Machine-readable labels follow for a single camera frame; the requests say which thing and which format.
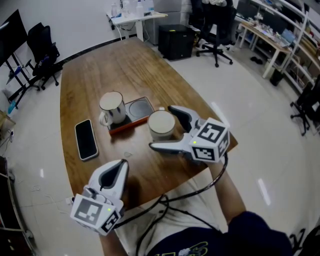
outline navy blue t-shirt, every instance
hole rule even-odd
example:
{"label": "navy blue t-shirt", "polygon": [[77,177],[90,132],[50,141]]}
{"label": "navy blue t-shirt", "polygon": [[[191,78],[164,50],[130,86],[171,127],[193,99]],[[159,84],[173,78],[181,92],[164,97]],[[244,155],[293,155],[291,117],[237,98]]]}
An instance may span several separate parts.
{"label": "navy blue t-shirt", "polygon": [[232,219],[227,233],[189,227],[160,241],[147,256],[179,255],[291,256],[292,248],[285,233],[270,229],[260,216],[246,211]]}

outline smartphone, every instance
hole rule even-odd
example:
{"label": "smartphone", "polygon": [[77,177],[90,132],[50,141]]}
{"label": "smartphone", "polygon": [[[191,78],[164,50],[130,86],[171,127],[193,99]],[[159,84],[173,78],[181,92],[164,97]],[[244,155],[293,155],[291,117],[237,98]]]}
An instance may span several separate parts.
{"label": "smartphone", "polygon": [[96,157],[99,151],[90,119],[76,124],[74,129],[80,159],[86,161]]}

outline floor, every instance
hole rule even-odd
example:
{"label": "floor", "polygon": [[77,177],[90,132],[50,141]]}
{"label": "floor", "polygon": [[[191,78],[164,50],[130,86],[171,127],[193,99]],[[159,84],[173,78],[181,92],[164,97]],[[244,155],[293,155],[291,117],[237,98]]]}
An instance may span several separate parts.
{"label": "floor", "polygon": [[[310,132],[301,137],[299,126],[290,119],[290,102],[297,95],[285,80],[273,87],[262,79],[263,67],[251,63],[254,53],[246,48],[227,54],[233,65],[220,59],[215,68],[211,55],[169,64],[208,104],[216,102],[231,124],[238,146],[229,153],[227,170],[247,209],[288,235],[301,227],[310,230],[320,215],[320,137]],[[16,176],[19,206],[38,254],[100,256],[99,237],[68,215],[71,207],[65,198],[73,194],[61,142],[60,88],[50,81],[45,91],[28,91],[12,113],[17,123],[13,142],[5,153],[0,148],[0,154],[8,158]],[[195,181],[207,185],[207,175],[204,171]],[[226,231],[214,189],[205,193]]]}

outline white marker cube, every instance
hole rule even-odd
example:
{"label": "white marker cube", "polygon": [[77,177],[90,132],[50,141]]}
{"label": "white marker cube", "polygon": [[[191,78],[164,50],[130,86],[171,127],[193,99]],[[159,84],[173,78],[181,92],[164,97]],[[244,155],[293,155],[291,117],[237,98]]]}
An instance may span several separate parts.
{"label": "white marker cube", "polygon": [[189,142],[194,160],[217,163],[230,145],[228,127],[213,118],[202,125]]}
{"label": "white marker cube", "polygon": [[115,206],[81,194],[76,194],[74,198],[70,217],[81,226],[103,236],[106,236],[121,218]]}

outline white mug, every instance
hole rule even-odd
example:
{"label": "white mug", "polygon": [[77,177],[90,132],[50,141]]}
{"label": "white mug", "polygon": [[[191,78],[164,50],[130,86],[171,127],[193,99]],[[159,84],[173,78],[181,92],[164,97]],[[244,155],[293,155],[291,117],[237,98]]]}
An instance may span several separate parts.
{"label": "white mug", "polygon": [[112,124],[119,124],[126,119],[126,106],[120,92],[107,92],[100,99],[99,105],[102,109],[99,116],[101,125],[110,126]]}
{"label": "white mug", "polygon": [[148,118],[150,134],[154,141],[167,141],[171,138],[175,128],[174,116],[165,111],[164,107],[153,112]]}

